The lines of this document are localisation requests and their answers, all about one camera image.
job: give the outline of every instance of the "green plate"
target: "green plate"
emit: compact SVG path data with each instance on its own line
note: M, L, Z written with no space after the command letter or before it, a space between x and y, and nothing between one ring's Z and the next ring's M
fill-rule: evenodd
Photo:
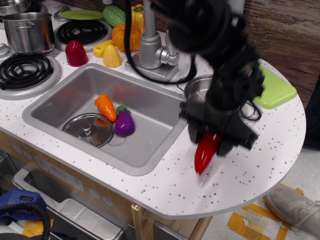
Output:
M97 20L103 17L102 12L92 10L70 10L61 13L66 19L73 20Z
M291 84L265 67L260 65L259 68L264 76L264 91L261 96L254 98L258 105L265 109L274 109L296 97L297 90Z

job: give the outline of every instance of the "green cutting board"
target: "green cutting board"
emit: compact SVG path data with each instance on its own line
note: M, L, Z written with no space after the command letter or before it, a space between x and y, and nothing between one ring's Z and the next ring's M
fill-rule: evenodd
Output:
M261 96L254 98L254 101L265 109L274 109L297 95L297 90L288 82L275 75L264 66L260 65L264 76L262 86L264 91Z

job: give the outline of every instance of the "floor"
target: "floor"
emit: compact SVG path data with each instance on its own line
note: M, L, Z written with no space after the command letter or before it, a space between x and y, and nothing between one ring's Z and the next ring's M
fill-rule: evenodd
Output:
M304 147L282 184L299 188L320 200L320 150ZM310 233L291 229L269 212L263 199L234 212L214 216L202 240L316 240Z

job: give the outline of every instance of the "lid handle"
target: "lid handle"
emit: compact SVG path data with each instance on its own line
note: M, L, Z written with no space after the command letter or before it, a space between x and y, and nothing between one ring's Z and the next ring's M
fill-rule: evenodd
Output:
M84 134L88 136L91 133L91 125L89 123L84 124L82 130L84 131Z

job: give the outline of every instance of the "wooden wall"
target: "wooden wall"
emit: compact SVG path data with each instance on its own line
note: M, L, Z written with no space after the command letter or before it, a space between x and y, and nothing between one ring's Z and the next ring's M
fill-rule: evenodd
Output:
M102 12L101 0L57 0L58 2ZM131 1L131 5L142 3ZM124 9L122 0L113 4ZM246 0L246 33L261 58L277 68L296 87L307 106L320 72L319 0ZM166 24L156 17L156 29Z

